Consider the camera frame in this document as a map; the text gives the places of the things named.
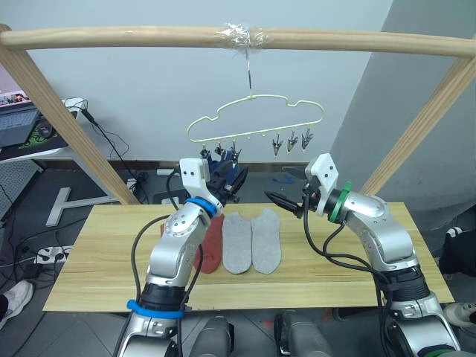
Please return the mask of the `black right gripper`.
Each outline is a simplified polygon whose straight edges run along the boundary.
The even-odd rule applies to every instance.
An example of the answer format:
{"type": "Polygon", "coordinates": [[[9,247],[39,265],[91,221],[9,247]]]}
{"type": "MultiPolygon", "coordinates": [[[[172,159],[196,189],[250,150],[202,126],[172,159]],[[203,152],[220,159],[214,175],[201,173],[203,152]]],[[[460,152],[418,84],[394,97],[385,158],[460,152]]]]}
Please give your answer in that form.
{"type": "Polygon", "coordinates": [[[300,179],[301,181],[304,181],[302,189],[302,206],[297,202],[293,202],[282,194],[265,191],[264,194],[268,197],[268,199],[279,208],[291,212],[298,219],[300,219],[303,213],[307,212],[308,210],[312,211],[313,213],[317,213],[318,204],[321,199],[321,182],[319,179],[317,177],[312,177],[310,180],[307,180],[305,170],[298,167],[283,167],[283,172],[288,173],[289,175],[300,179]]]}

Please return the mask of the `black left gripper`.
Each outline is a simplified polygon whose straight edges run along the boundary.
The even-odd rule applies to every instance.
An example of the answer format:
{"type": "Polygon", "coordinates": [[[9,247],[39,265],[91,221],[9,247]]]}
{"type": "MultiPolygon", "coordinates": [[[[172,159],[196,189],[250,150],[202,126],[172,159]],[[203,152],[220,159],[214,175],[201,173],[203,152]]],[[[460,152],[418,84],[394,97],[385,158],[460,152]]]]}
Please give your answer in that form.
{"type": "Polygon", "coordinates": [[[208,182],[209,192],[219,200],[222,205],[227,203],[238,203],[239,197],[236,193],[245,183],[248,176],[248,168],[244,167],[233,176],[233,161],[213,161],[212,162],[212,176],[219,178],[212,178],[208,182]],[[232,179],[232,182],[228,184],[226,179],[232,179]]]}

